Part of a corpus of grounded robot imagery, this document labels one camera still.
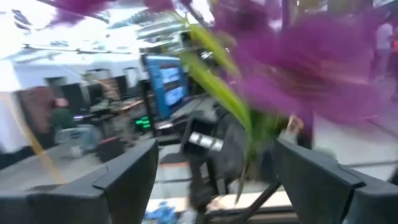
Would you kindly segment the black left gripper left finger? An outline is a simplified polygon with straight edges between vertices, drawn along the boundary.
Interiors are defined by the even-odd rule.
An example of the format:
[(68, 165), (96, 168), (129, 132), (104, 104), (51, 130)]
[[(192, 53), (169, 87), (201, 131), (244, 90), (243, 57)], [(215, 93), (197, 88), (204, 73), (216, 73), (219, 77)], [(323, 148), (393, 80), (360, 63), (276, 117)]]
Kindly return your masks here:
[(1, 224), (138, 224), (155, 183), (150, 139), (67, 184), (1, 192)]

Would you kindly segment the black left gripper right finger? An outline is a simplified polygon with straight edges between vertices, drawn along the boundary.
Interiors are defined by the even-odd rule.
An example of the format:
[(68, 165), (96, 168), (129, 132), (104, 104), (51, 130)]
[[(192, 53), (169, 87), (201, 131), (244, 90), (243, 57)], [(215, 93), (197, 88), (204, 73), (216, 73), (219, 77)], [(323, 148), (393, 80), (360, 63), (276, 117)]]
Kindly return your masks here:
[(397, 224), (397, 186), (285, 140), (273, 153), (300, 223)]

